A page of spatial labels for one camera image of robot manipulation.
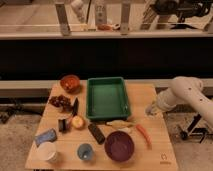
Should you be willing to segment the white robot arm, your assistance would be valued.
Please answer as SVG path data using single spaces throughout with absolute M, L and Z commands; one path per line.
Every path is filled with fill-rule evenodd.
M 213 101 L 203 93 L 203 82 L 196 77 L 178 76 L 171 80 L 166 90 L 157 94 L 156 99 L 146 108 L 146 114 L 154 116 L 171 111 L 178 104 L 187 103 L 213 127 Z

